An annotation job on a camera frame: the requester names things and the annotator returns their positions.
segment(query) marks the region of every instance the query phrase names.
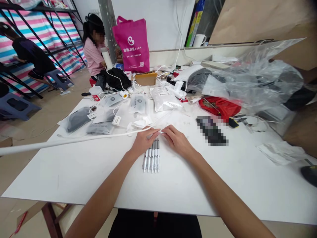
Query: red pouch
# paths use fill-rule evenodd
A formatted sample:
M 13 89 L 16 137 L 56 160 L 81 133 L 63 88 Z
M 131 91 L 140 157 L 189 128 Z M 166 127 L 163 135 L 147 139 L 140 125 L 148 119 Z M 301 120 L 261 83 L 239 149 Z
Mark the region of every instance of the red pouch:
M 229 117 L 236 115 L 241 110 L 241 106 L 238 106 L 237 104 L 234 104 L 222 98 L 205 97 L 205 99 L 220 111 L 221 118 L 226 123 L 229 122 Z M 210 105 L 205 106 L 204 102 L 206 102 L 204 99 L 199 100 L 199 105 L 201 106 L 202 109 L 214 115 L 219 115 L 219 112 L 216 109 L 214 109 Z

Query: red stool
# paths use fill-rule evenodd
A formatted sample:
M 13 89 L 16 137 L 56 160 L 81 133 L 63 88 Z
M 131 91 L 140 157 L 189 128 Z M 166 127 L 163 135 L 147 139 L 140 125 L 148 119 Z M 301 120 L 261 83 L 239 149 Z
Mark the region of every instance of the red stool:
M 97 83 L 95 80 L 93 80 L 92 78 L 89 79 L 90 85 L 93 87 L 95 86 L 95 84 Z

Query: red bag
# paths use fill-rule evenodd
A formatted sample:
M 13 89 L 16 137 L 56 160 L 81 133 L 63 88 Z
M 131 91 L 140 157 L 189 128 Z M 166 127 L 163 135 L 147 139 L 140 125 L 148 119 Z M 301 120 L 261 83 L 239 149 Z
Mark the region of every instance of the red bag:
M 229 122 L 229 117 L 236 115 L 241 110 L 241 106 L 238 106 L 237 104 L 234 104 L 222 98 L 205 97 L 205 99 L 220 111 L 221 118 L 226 123 Z M 202 109 L 214 115 L 219 115 L 219 112 L 216 109 L 214 109 L 210 105 L 205 106 L 204 102 L 206 103 L 204 99 L 199 100 L 199 105 L 201 106 Z
M 117 26 L 112 27 L 112 30 L 123 53 L 124 70 L 149 72 L 150 52 L 145 19 L 132 21 L 118 16 Z

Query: white pen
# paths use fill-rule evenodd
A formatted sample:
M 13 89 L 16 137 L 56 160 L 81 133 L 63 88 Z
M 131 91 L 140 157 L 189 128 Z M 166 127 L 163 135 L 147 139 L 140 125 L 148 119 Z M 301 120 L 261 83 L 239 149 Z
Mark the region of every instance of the white pen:
M 156 155 L 156 169 L 159 173 L 159 139 L 158 139 L 158 143 L 157 143 L 157 155 Z
M 156 173 L 156 161 L 157 161 L 157 157 L 158 157 L 158 150 L 157 150 L 158 140 L 155 139 L 154 143 L 155 143 L 155 145 L 154 145 L 154 149 L 155 149 L 155 151 L 154 151 L 154 173 Z
M 151 173 L 153 173 L 153 169 L 154 169 L 154 153 L 155 153 L 155 142 L 153 142 L 152 144 L 152 155 L 151 155 Z
M 149 149 L 144 153 L 144 164 L 143 164 L 143 172 L 146 170 L 147 158 L 149 155 Z
M 150 148 L 148 149 L 148 151 L 149 151 L 149 154 L 148 154 L 148 164 L 147 164 L 146 169 L 147 169 L 147 171 L 149 172 L 149 169 L 150 169 L 150 167 L 151 167 L 152 147 L 150 147 Z

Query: black shirt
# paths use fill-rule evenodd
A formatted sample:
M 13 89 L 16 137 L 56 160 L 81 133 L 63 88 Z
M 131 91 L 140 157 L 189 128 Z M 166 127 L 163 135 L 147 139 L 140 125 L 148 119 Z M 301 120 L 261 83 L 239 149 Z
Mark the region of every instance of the black shirt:
M 54 63 L 45 52 L 33 41 L 22 37 L 16 38 L 12 43 L 12 47 L 18 54 L 19 59 L 34 64 L 34 68 L 41 73 L 44 74 L 56 69 Z

